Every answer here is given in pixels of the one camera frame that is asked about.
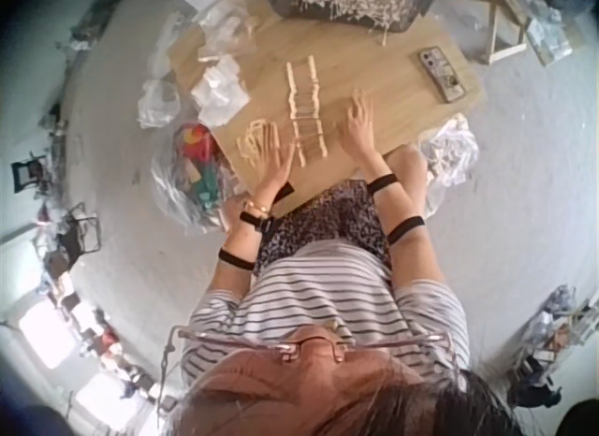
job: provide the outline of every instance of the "table surface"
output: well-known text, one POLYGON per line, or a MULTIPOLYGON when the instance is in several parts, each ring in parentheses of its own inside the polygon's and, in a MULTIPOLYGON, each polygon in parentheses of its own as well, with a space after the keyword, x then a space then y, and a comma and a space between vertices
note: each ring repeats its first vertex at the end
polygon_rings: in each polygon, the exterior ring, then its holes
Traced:
MULTIPOLYGON (((356 88, 364 90, 374 102, 375 145, 381 153, 417 141, 421 132, 444 124, 484 96, 468 61, 433 17, 419 17, 405 33, 389 34, 383 46, 381 32, 333 22, 282 19, 270 9, 267 0, 243 1, 249 13, 257 17, 256 51, 237 57, 242 85, 251 100, 226 126, 212 131, 250 191, 258 182, 257 173, 241 158, 237 138, 245 135, 251 121, 261 118, 276 122, 282 138, 290 138, 287 62, 299 62, 312 55, 320 81, 320 117, 329 156, 320 158, 317 140, 304 145, 307 166, 300 167, 296 156, 289 179, 295 191, 275 205, 276 216, 289 213, 355 172, 356 166, 344 154, 338 136, 343 131, 349 97, 356 88), (443 102, 417 59, 419 51, 435 46, 445 53, 467 91, 453 104, 443 102)), ((197 35, 183 36, 182 41, 186 38, 197 39, 197 35)), ((176 46, 173 49, 181 52, 176 46)), ((191 46, 189 41, 184 45, 187 51, 191 46)), ((203 70, 198 65, 181 69, 173 64, 180 83, 187 82, 191 87, 201 79, 198 76, 203 70)))

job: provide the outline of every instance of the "glasses frame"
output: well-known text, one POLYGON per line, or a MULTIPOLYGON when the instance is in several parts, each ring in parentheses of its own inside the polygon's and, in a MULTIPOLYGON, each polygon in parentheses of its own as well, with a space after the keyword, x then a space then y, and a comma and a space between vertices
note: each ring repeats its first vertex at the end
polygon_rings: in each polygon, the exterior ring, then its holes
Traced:
MULTIPOLYGON (((175 351, 173 345, 173 339, 175 335, 178 338, 186 339, 193 342, 201 342, 206 344, 221 345, 225 347, 231 347, 235 349, 253 349, 253 350, 269 350, 275 351, 283 356, 283 361, 292 361, 299 356, 301 345, 310 340, 311 338, 304 339, 300 342, 266 342, 266 341, 253 341, 245 338, 227 338, 219 335, 197 332, 188 326, 175 326, 168 334, 167 345, 165 346, 162 362, 160 363, 160 392, 158 394, 158 409, 160 409, 160 403, 164 391, 164 385, 167 375, 168 366, 168 355, 175 351)), ((458 359, 455 350, 455 346, 451 335, 444 332, 433 332, 422 335, 415 335, 411 338, 402 340, 381 340, 377 342, 368 343, 354 343, 354 342, 335 342, 334 345, 334 356, 337 362, 343 362, 344 353, 346 351, 354 350, 368 350, 368 349, 394 349, 399 347, 405 347, 408 345, 431 345, 433 347, 439 347, 442 343, 446 343, 446 348, 449 354, 451 354, 451 366, 452 371, 458 376, 460 369, 458 367, 458 359)))

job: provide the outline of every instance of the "woman's left hand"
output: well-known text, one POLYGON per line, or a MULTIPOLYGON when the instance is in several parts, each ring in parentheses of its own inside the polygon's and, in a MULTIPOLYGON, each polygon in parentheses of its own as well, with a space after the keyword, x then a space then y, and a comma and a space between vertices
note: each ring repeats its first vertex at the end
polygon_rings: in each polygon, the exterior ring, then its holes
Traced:
POLYGON ((293 165, 293 154, 295 144, 281 147, 276 124, 268 123, 264 126, 264 140, 258 148, 258 169, 260 171, 260 183, 256 188, 265 199, 273 201, 279 190, 283 188, 293 165))

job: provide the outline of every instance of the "green object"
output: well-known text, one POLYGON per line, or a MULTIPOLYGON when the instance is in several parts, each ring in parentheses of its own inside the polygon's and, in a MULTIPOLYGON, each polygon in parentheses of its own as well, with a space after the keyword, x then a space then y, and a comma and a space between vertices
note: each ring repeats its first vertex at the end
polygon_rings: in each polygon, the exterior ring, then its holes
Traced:
POLYGON ((203 164, 200 167, 202 179, 191 185, 190 197, 199 203, 203 210, 211 210, 218 206, 219 188, 217 167, 214 163, 203 164))

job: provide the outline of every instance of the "eyeglasses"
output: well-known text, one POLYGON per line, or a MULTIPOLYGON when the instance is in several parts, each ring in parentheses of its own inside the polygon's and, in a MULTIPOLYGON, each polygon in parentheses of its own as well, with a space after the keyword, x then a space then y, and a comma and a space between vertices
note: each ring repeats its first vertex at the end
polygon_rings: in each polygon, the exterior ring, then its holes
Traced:
MULTIPOLYGON (((287 342, 287 341, 257 341, 257 340, 247 340, 244 338, 225 338, 212 333, 199 333, 195 332, 190 327, 186 326, 175 326, 173 327, 168 334, 168 342, 165 346, 165 350, 163 352, 162 362, 160 364, 161 374, 160 374, 160 392, 158 395, 158 409, 160 409, 160 401, 162 399, 162 394, 164 390, 164 385, 166 381, 167 375, 167 366, 168 366, 168 355, 175 351, 175 346, 173 345, 173 339, 175 334, 179 338, 183 338, 193 342, 201 342, 210 345, 220 345, 222 347, 230 347, 233 349, 253 349, 253 350, 266 350, 274 353, 278 353, 283 357, 283 361, 292 361, 299 356, 300 347, 305 342, 310 340, 311 338, 303 339, 299 342, 287 342)), ((367 343, 355 343, 355 342, 345 342, 338 341, 334 343, 334 356, 335 360, 338 362, 343 362, 343 354, 348 351, 358 351, 358 350, 372 350, 372 349, 388 349, 391 351, 392 349, 399 349, 402 347, 415 346, 419 349, 419 352, 424 355, 429 355, 430 350, 440 350, 449 355, 449 363, 445 371, 448 373, 455 374, 455 380, 458 380, 458 375, 460 369, 458 367, 458 360, 456 351, 454 348, 453 341, 451 336, 444 332, 438 333, 428 333, 422 335, 415 335, 410 338, 403 339, 388 339, 381 340, 376 342, 367 342, 367 343)))

